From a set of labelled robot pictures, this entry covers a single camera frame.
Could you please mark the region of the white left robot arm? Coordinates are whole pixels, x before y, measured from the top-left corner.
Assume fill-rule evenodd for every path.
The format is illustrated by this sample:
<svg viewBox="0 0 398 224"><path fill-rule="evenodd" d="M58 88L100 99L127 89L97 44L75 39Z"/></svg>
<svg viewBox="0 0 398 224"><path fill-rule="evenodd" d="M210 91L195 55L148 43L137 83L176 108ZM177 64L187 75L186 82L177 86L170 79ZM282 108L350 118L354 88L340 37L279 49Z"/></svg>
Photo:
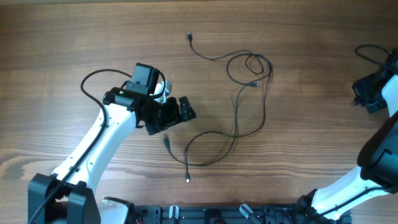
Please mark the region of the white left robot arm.
<svg viewBox="0 0 398 224"><path fill-rule="evenodd" d="M151 136L196 117L187 97L169 94L165 82L106 92L95 123L76 149L50 175L36 174L29 183L29 223L126 223L133 204L98 204L95 192L115 152L141 121Z"/></svg>

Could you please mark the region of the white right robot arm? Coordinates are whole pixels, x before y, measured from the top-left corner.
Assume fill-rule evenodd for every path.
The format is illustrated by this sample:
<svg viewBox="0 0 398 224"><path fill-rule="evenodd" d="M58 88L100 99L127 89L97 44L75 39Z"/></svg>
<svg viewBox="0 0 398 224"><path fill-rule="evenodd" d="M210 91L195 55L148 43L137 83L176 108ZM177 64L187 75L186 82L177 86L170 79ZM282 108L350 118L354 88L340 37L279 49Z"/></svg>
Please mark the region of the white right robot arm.
<svg viewBox="0 0 398 224"><path fill-rule="evenodd" d="M387 50L385 62L360 53L379 66L356 80L354 104L369 113L387 109L389 117L359 152L357 165L333 184L302 196L296 204L295 223L339 223L344 213L378 196L397 193L397 49Z"/></svg>

